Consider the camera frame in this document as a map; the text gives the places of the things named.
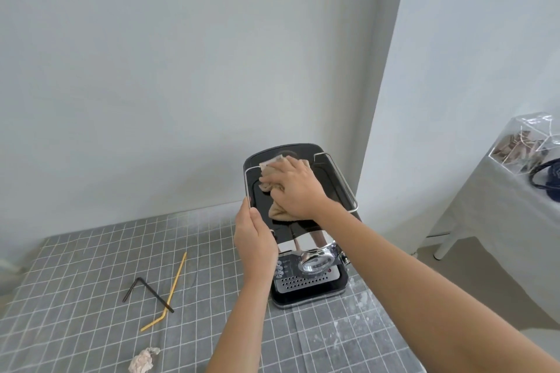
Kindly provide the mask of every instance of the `bent straw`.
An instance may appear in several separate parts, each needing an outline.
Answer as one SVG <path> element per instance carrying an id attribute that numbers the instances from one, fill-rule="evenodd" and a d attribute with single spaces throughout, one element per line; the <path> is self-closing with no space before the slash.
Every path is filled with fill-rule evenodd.
<path id="1" fill-rule="evenodd" d="M 169 297 L 167 297 L 168 305 L 172 301 L 173 292 L 175 291 L 175 286 L 177 285 L 177 280 L 179 280 L 178 277 L 181 275 L 181 269 L 183 268 L 183 264 L 185 263 L 185 260 L 186 260 L 186 252 L 183 254 L 181 265 L 178 267 L 179 269 L 177 270 L 177 275 L 175 276 L 175 281 L 173 282 L 173 286 L 171 288 L 172 291 L 169 293 Z M 140 329 L 140 332 L 143 332 L 144 330 L 149 329 L 154 324 L 159 323 L 161 320 L 165 318 L 166 314 L 167 314 L 167 307 L 164 308 L 164 312 L 157 319 L 153 320 L 150 324 L 146 324 L 142 329 Z"/>

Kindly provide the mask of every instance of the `person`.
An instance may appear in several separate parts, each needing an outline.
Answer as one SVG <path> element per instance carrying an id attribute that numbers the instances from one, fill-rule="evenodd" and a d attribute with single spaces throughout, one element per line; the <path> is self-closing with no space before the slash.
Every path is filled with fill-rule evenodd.
<path id="1" fill-rule="evenodd" d="M 489 308 L 375 233 L 327 198 L 312 170 L 286 157 L 272 198 L 290 214 L 312 219 L 339 243 L 356 271 L 430 373 L 558 373 L 560 363 Z M 270 229 L 247 199 L 236 217 L 234 243 L 244 285 L 207 372 L 249 373 L 259 367 L 268 292 L 278 258 Z"/>

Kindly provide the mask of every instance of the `espresso machine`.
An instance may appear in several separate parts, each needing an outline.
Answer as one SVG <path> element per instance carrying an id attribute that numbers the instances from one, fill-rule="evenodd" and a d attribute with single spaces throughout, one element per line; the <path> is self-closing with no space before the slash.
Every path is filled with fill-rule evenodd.
<path id="1" fill-rule="evenodd" d="M 279 155 L 309 161 L 325 194 L 340 202 L 356 218 L 360 217 L 354 193 L 333 158 L 318 145 L 277 146 L 258 152 L 245 161 L 243 171 L 249 203 L 259 210 L 278 244 L 278 263 L 270 295 L 276 306 L 288 308 L 344 292 L 348 283 L 348 258 L 315 221 L 276 221 L 268 216 L 273 200 L 270 193 L 259 188 L 259 164 Z"/>

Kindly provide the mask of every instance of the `forearm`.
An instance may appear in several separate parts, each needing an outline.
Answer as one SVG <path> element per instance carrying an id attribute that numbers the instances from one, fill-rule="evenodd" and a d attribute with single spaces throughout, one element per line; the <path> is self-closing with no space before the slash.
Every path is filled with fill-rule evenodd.
<path id="1" fill-rule="evenodd" d="M 269 291 L 270 283 L 264 281 L 243 286 L 207 373 L 256 373 Z"/>
<path id="2" fill-rule="evenodd" d="M 339 243 L 429 371 L 558 371 L 559 364 L 498 315 L 339 204 L 327 203 L 315 221 Z"/>

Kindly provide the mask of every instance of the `transparent box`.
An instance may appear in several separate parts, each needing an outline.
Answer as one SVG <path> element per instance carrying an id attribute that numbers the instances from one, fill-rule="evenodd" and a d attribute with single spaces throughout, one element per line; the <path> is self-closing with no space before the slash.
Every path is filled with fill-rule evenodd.
<path id="1" fill-rule="evenodd" d="M 560 156 L 560 119 L 547 112 L 512 118 L 488 156 L 512 174 L 529 173 Z"/>

